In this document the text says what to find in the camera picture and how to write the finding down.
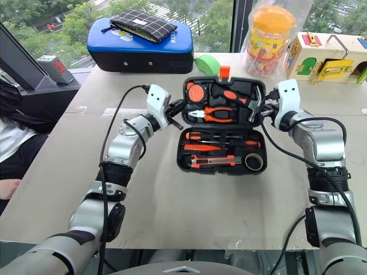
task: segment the orange pliers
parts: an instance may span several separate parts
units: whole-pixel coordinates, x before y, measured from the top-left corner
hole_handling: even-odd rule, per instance
[[[231,107],[205,107],[204,110],[195,110],[189,112],[188,114],[189,116],[204,119],[206,122],[214,121],[218,123],[228,123],[233,121],[233,119],[220,119],[219,117],[214,117],[210,115],[211,113],[217,111],[234,111],[234,109]]]

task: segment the black tool case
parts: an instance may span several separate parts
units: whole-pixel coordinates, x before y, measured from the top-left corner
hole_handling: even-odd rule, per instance
[[[233,99],[233,92],[237,94],[237,99]],[[182,131],[179,137],[178,166],[183,171],[200,174],[219,172],[245,175],[264,171],[267,166],[265,140],[260,132],[253,129],[261,123],[261,105],[253,121],[249,121],[252,111],[248,108],[248,104],[250,100],[258,100],[258,93],[261,94],[262,102],[265,92],[264,83],[254,79],[231,78],[230,81],[226,78],[220,81],[218,77],[187,79],[183,84],[183,98],[187,104],[182,110],[182,117],[192,127]],[[209,117],[200,118],[189,114],[193,111],[201,113],[196,110],[205,108],[208,110],[230,108],[230,110],[214,109],[214,112],[209,114],[222,121],[211,121]]]

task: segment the orange clip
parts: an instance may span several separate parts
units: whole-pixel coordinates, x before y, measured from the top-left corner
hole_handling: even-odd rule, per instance
[[[220,73],[219,73],[219,78],[221,79],[229,79],[229,71],[230,71],[231,67],[230,66],[220,66]]]

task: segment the gray tabletop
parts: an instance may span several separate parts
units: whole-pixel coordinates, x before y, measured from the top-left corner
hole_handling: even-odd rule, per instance
[[[248,77],[238,54],[213,54],[231,66],[232,76]],[[141,83],[162,85],[182,97],[190,74],[121,74],[96,67],[41,149],[7,209],[0,217],[0,239],[37,243],[68,229],[72,212],[98,171],[104,134],[122,94]],[[267,89],[275,81],[266,82]],[[367,245],[365,170],[367,147],[367,85],[299,81],[302,107],[314,115],[340,119],[348,131],[349,180],[354,192],[362,239]],[[142,91],[130,94],[111,132],[122,118],[145,109]],[[301,154],[286,133],[266,121],[271,136],[283,148]],[[128,185],[122,230],[110,248],[280,249],[292,223],[309,206],[305,165],[267,142],[268,167],[260,175],[199,175],[182,172],[176,164],[180,131],[168,127],[155,133],[146,156]],[[291,238],[290,249],[309,249],[303,225]]]

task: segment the blue case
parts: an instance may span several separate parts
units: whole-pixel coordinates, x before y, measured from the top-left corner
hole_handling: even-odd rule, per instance
[[[97,20],[89,32],[87,49],[97,65],[108,72],[189,73],[193,68],[193,41],[188,25],[170,22],[175,32],[156,44],[112,29],[109,18]]]

